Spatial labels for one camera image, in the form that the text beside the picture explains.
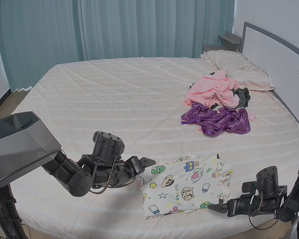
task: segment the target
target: mattress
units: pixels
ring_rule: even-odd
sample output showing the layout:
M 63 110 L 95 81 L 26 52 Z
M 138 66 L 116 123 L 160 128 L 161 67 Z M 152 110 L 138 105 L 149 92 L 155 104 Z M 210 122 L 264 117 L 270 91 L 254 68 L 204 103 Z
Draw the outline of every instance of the mattress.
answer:
M 234 169 L 231 198 L 243 182 L 270 165 L 290 192 L 299 167 L 299 124 L 270 93 L 251 91 L 247 111 L 257 114 L 251 132 L 205 136 L 196 125 L 181 125 L 189 108 L 189 86 L 215 71 L 190 58 L 125 58 L 56 65 L 31 89 L 14 113 L 34 111 L 78 161 L 90 154 L 101 130 L 120 137 L 124 160 L 132 155 L 171 161 L 218 153 Z M 72 197 L 38 168 L 11 184 L 22 218 L 57 238 L 223 238 L 251 228 L 247 216 L 227 217 L 208 209 L 144 219 L 137 182 L 101 195 Z M 252 218 L 255 225 L 272 215 Z

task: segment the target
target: headboard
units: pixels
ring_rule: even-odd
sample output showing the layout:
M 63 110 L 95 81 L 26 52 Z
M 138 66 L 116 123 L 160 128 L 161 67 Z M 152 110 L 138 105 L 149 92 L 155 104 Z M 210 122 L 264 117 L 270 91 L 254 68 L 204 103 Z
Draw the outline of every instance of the headboard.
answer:
M 299 49 L 245 22 L 240 52 L 269 74 L 276 85 L 273 93 L 299 122 Z

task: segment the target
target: white label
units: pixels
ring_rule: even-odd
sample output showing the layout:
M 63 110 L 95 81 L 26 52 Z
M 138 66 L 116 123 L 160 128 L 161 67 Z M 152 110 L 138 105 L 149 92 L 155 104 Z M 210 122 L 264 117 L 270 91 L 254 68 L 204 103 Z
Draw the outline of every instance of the white label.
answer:
M 236 205 L 237 205 L 237 200 L 234 201 L 234 208 L 232 209 L 232 215 L 235 215 L 236 213 Z
M 271 77 L 270 77 L 269 75 L 268 75 L 268 77 L 269 77 L 270 86 L 271 86 L 272 88 L 275 88 L 276 85 L 274 84 L 274 81 L 271 79 Z
M 136 164 L 136 161 L 135 161 L 134 158 L 132 158 L 132 163 L 133 163 L 133 165 L 134 165 L 134 168 L 135 168 L 136 172 L 139 173 L 139 172 L 140 172 L 140 169 L 138 168 L 138 165 Z

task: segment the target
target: black baseboard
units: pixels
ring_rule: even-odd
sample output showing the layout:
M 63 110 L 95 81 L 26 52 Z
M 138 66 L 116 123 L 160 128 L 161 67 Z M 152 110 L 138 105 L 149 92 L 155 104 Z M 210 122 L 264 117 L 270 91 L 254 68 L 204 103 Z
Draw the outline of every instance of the black baseboard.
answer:
M 8 89 L 8 91 L 0 98 L 0 106 L 10 95 L 11 95 L 11 89 Z

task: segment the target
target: star print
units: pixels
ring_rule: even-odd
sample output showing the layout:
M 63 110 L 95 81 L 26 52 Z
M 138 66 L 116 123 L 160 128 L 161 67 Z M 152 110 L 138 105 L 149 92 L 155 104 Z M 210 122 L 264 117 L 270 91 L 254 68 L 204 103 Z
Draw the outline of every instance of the star print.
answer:
M 164 193 L 161 193 L 160 195 L 158 195 L 159 196 L 159 199 L 161 199 L 161 198 L 165 198 L 166 199 L 166 196 L 167 196 L 168 194 L 164 194 Z
M 155 182 L 149 184 L 149 187 L 152 188 L 152 189 L 155 189 L 156 186 L 157 186 L 157 185 L 156 185 Z

